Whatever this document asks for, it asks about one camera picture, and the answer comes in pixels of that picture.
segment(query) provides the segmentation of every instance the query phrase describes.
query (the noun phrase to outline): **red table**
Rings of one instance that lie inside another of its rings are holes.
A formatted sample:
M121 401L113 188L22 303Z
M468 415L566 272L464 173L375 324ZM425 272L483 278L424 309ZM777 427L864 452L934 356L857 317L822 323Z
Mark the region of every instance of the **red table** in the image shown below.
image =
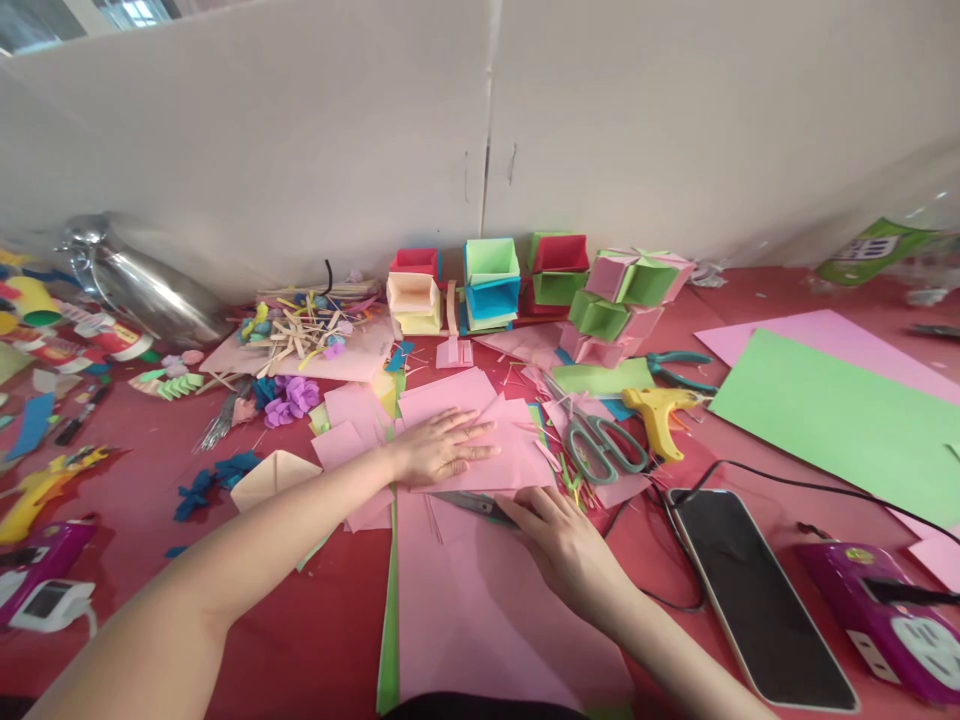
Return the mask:
M727 271L729 283L723 288L685 288L664 313L644 350L703 352L705 348L692 335L695 331L830 307L918 360L946 365L939 371L960 382L960 344L904 332L913 323L956 324L960 321L957 300L934 310L907 309L902 303L902 290L883 279L841 298L820 298L800 287L802 275L802 271L782 268L735 270ZM415 341L417 351L422 350L418 357L429 364L410 376L408 387L457 372L433 369L436 340ZM507 362L497 362L497 353L478 345L474 354L477 365L499 386L509 368ZM420 363L412 361L410 366L419 367ZM217 460L251 448L261 456L284 448L314 459L309 445L312 434L305 421L266 432L262 421L255 421L232 431L213 451L191 455L223 402L225 391L168 403L142 395L123 382L139 370L130 364L120 365L114 372L112 395L97 409L78 440L84 444L108 443L128 452L101 470L81 476L38 520L69 519L88 512L100 515L102 529L74 567L72 577L97 583L94 607L101 622L166 565L163 555L168 548L189 545L236 514L226 493L217 490L212 494L211 507L196 513L188 523L176 523L173 513L179 502L178 485L189 485L200 469L212 468ZM720 362L705 367L706 379L715 383L721 382L726 372ZM12 381L9 385L13 389L7 389L29 395L32 391L25 377ZM334 386L329 383L321 389ZM532 397L515 384L505 389L508 397ZM72 416L79 409L67 400L62 412ZM8 437L12 434L8 430L0 437L4 446L12 444ZM702 424L693 426L693 438L680 436L678 445L688 459L670 472L672 480L681 486L689 486L714 458L721 457L784 477L841 485L709 415ZM0 490L57 454L44 449L28 458L0 481ZM836 537L886 548L916 580L939 587L902 552L915 541L909 530L869 503L777 485L737 469L726 469L722 484L739 493L750 508L854 684L864 717L900 720L956 713L927 708L906 693L874 680L788 549L801 541L795 523L802 520ZM0 512L11 502L0 501ZM604 520L598 518L598 524ZM694 601L696 584L659 511L635 500L621 516L609 542L637 584L674 602ZM338 530L302 574L291 574L242 618L230 632L209 717L373 717L389 549L387 531L351 535ZM712 611L672 614L708 652L737 672ZM960 625L960 613L945 614ZM19 631L0 635L0 693L42 693L86 642L86 634L84 623L77 622L50 636ZM643 671L632 665L631 671L638 686L636 714L668 716ZM810 716L791 710L778 714Z

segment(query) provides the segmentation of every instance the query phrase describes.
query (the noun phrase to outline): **black cable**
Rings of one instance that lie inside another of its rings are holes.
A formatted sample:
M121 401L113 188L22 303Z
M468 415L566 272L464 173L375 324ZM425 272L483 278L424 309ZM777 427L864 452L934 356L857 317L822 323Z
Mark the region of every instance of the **black cable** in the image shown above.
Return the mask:
M673 513L671 513L667 509L667 499L664 497L663 492L656 485L651 485L649 488L647 488L647 493L650 493L651 491L653 491L653 493L657 497L659 497L660 501L657 502L653 499L652 496L648 496L649 501L654 505L662 508L664 513L666 513L667 520L670 522L670 529L673 531L673 537L676 539L677 544L680 546L680 549L683 551L684 557L687 558L687 563L690 565L690 569L693 571L693 576L697 579L697 597L699 599L696 605L691 605L687 607L684 605L677 605L675 603L670 602L669 600L665 600L659 595L652 593L649 590L643 589L639 585L637 585L637 590L642 592L647 597L653 598L661 605L666 605L667 607L673 608L674 610L677 610L679 612L686 612L686 613L703 612L703 608L706 607L706 604L707 604L707 592L703 584L703 577L701 577L700 572L697 570L697 566L693 561L693 556L690 554L690 550L687 549L687 544L683 542L683 538L680 537L680 529L677 527L677 523L673 519ZM620 516L623 514L623 511L627 509L627 506L629 504L630 504L630 501L628 500L627 502L622 503L620 505L620 508L617 510L616 514L613 516L613 521L611 521L610 527L608 527L607 531L603 534L604 540L606 540L610 536L610 533L613 532L613 528L616 526L617 520L620 519Z
M700 492L700 488L702 488L706 484L706 482L710 479L713 473L716 472L717 468L719 468L724 463L726 463L727 465L733 465L734 467L738 467L741 470L752 472L754 475L765 477L768 480L773 480L774 482L783 483L784 485L793 485L794 487L803 487L803 488L808 488L809 490L823 490L824 492L832 492L832 493L836 493L837 495L847 495L848 497L860 498L861 500L869 500L870 502L876 503L877 505L885 507L888 510L896 510L898 513L906 515L909 518L913 518L917 522L921 522L924 525L932 527L934 530L937 530L938 532L943 533L948 538L953 540L955 543L960 545L960 538L958 538L953 533L944 530L942 527L940 527L939 525L935 525L929 520L924 520L919 515L914 515L909 510L904 510L902 507L894 505L891 502L887 502L886 500L881 500L880 498L874 497L873 495L856 492L855 490L844 490L843 488L829 487L827 485L815 485L813 483L804 483L804 482L800 482L799 480L787 480L786 478L777 477L776 475L770 475L769 473L765 473L761 470L756 470L755 468L752 468L749 465L744 465L743 463L736 462L735 460L717 460L713 465L710 466L707 472L703 474L703 477L697 481L697 484L694 485L689 492L684 493L680 497L680 499L677 500L676 504L673 505L672 507L674 509L681 508L684 503L688 502L694 495Z

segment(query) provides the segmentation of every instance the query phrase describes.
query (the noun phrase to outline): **green paper box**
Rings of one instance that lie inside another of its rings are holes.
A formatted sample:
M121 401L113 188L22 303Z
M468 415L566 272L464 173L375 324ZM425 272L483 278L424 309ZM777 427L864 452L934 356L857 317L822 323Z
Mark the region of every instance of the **green paper box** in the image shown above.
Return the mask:
M520 261L513 238L467 240L463 246L463 267L467 285L519 277Z
M616 250L601 250L597 256L622 257L626 254ZM655 253L641 252L639 258L626 268L615 301L657 307L670 292L679 274L679 268L658 260Z
M569 319L584 335L613 342L630 319L630 308L604 300L586 290L577 290L573 305L570 306Z
M570 305L577 290L587 284L587 273L537 273L533 296L537 305Z

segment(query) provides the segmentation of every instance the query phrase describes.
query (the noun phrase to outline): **stainless steel kettle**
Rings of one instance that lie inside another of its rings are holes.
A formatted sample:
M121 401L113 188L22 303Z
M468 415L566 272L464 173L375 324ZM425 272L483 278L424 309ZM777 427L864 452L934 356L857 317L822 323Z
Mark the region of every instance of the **stainless steel kettle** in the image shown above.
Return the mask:
M128 247L106 213L77 215L58 252L97 302L124 315L174 350L200 349L229 335L230 309L181 272Z

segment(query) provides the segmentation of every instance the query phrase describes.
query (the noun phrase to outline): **smartphone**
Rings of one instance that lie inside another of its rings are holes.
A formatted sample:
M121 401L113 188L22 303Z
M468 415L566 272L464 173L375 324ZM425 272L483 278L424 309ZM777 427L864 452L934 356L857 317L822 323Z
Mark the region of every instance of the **smartphone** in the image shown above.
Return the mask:
M687 492L670 490L671 503ZM773 705L858 712L856 693L743 501L701 490L674 512L754 690Z

